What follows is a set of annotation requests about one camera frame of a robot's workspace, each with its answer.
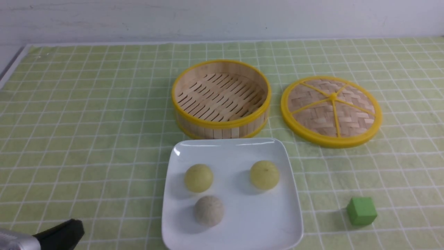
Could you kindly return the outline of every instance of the yellow plastic spokes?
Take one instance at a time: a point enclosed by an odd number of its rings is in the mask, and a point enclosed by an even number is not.
[[[315,87],[313,87],[313,86],[311,86],[311,85],[308,85],[308,84],[306,84],[305,82],[301,82],[300,84],[302,84],[302,85],[304,85],[305,87],[308,87],[308,88],[310,88],[310,89],[314,89],[314,90],[318,91],[319,93],[323,94],[323,95],[326,96],[326,97],[329,96],[329,95],[328,95],[327,93],[325,93],[324,91],[322,91],[322,90],[320,90],[320,89],[318,89],[318,88],[315,88]]]
[[[343,103],[343,104],[346,104],[346,105],[348,105],[348,106],[354,107],[355,109],[359,109],[359,110],[362,111],[362,112],[366,112],[367,114],[371,114],[372,116],[376,117],[376,115],[375,115],[373,112],[368,111],[368,110],[366,110],[366,109],[363,109],[363,108],[361,108],[361,107],[358,107],[358,106],[356,106],[356,105],[354,105],[354,104],[348,103],[348,102],[343,101],[343,100],[340,100],[340,99],[336,99],[336,101],[337,101],[337,102],[340,102],[340,103]]]
[[[339,94],[342,90],[344,90],[349,84],[346,83],[344,86],[342,86],[338,91],[336,91],[336,94]]]
[[[316,101],[316,102],[313,102],[313,103],[310,103],[310,104],[308,104],[308,105],[306,105],[306,106],[304,106],[304,107],[302,107],[302,108],[300,108],[300,109],[296,109],[295,111],[291,112],[291,114],[294,115],[294,114],[296,114],[296,113],[298,113],[298,112],[300,112],[300,111],[302,111],[302,110],[304,110],[304,109],[308,109],[308,108],[311,107],[311,106],[314,106],[314,105],[320,104],[320,103],[322,103],[322,102],[324,102],[324,101],[327,101],[327,100],[328,100],[328,98],[326,98],[326,99],[322,99],[322,100],[319,100],[319,101]]]
[[[332,101],[332,105],[333,105],[334,122],[336,124],[336,134],[337,134],[337,137],[340,138],[341,137],[341,128],[339,127],[339,119],[337,118],[336,104],[334,104],[334,101]]]

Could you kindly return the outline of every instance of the green block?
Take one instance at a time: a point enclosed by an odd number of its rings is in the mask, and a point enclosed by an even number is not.
[[[354,197],[347,205],[347,214],[353,226],[366,226],[378,216],[371,197]]]

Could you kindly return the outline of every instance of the green checkered tablecloth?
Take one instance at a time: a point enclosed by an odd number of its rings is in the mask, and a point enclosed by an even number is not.
[[[159,45],[29,46],[0,92],[0,227],[34,234],[82,219],[81,249],[165,249],[163,187],[173,145],[172,82],[229,58],[271,83],[260,137],[290,155],[305,235],[297,250],[444,247],[444,38]],[[384,112],[365,145],[324,149],[295,136],[282,91],[312,75],[366,88]],[[378,218],[354,228],[345,206],[371,196]]]

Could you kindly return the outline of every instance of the silver metal part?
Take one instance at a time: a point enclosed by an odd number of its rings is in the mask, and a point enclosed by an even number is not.
[[[40,250],[40,243],[31,235],[0,228],[0,250]]]

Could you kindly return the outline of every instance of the yellow rim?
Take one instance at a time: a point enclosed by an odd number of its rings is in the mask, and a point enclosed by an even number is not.
[[[179,82],[179,80],[190,70],[193,70],[194,68],[200,67],[202,65],[205,64],[211,64],[211,63],[217,63],[217,62],[229,62],[229,63],[236,63],[236,64],[240,64],[243,66],[246,66],[254,71],[256,71],[264,80],[265,83],[267,84],[267,97],[265,99],[264,104],[262,104],[262,106],[260,106],[256,111],[254,111],[253,113],[251,113],[250,115],[234,120],[234,121],[221,121],[221,122],[217,122],[217,121],[206,121],[206,120],[202,120],[199,118],[196,118],[190,114],[188,114],[187,112],[185,112],[182,108],[180,108],[180,106],[177,103],[176,97],[174,96],[174,90],[176,89],[176,85]],[[180,74],[176,80],[174,81],[173,84],[173,88],[171,90],[171,96],[173,99],[173,105],[174,105],[174,109],[185,119],[187,119],[188,121],[201,126],[201,127],[205,127],[205,128],[209,128],[209,129],[230,129],[230,128],[235,128],[235,127],[240,127],[243,125],[246,125],[252,121],[254,121],[256,118],[258,118],[259,116],[261,116],[269,107],[270,105],[270,100],[271,100],[271,87],[270,87],[270,83],[268,82],[267,78],[265,77],[264,74],[262,74],[262,72],[260,72],[259,70],[257,70],[255,67],[240,62],[240,61],[234,61],[234,60],[212,60],[212,61],[206,61],[206,62],[202,62],[199,64],[194,65],[193,67],[188,68],[187,70],[185,70],[184,72],[182,72],[182,74]]]
[[[247,134],[246,136],[241,137],[241,138],[251,138],[251,137],[257,135],[265,127],[265,125],[267,124],[267,122],[266,122],[267,119],[268,119],[268,117],[265,119],[265,122],[257,130],[255,130],[253,133]],[[188,132],[188,130],[186,130],[184,127],[182,127],[182,125],[180,125],[180,123],[177,122],[177,120],[176,120],[176,124],[182,130],[182,132],[184,134],[186,134],[189,138],[195,139],[195,140],[205,139],[203,137],[195,136],[195,135],[191,134],[190,132]]]
[[[346,85],[350,85],[354,88],[357,88],[362,93],[364,93],[366,95],[366,97],[368,97],[369,100],[372,102],[374,109],[375,109],[375,113],[374,113],[375,121],[374,121],[372,127],[370,127],[370,129],[367,130],[365,133],[360,134],[358,136],[354,136],[354,137],[329,137],[329,136],[325,136],[325,135],[321,135],[316,132],[313,132],[313,131],[309,130],[308,128],[304,127],[303,125],[301,125],[299,122],[297,122],[293,118],[292,113],[289,111],[288,105],[287,105],[291,90],[294,89],[296,87],[296,85],[298,85],[298,84],[303,84],[306,81],[313,80],[313,79],[320,79],[320,78],[334,80],[334,81],[342,81],[342,82],[346,83]],[[292,83],[290,86],[288,86],[288,88],[282,94],[281,111],[282,111],[282,116],[283,116],[286,124],[296,134],[298,134],[302,138],[304,138],[312,143],[319,144],[323,147],[329,147],[329,148],[347,148],[347,147],[354,147],[354,146],[358,146],[363,143],[366,143],[371,138],[373,138],[373,136],[375,136],[375,134],[378,132],[378,129],[380,128],[380,126],[382,124],[382,112],[381,112],[381,108],[379,107],[377,100],[369,92],[367,92],[367,90],[363,89],[361,86],[358,86],[355,83],[352,83],[350,81],[347,81],[347,80],[344,80],[341,78],[337,78],[337,77],[329,77],[329,76],[307,77],[307,78],[300,79],[300,80]]]

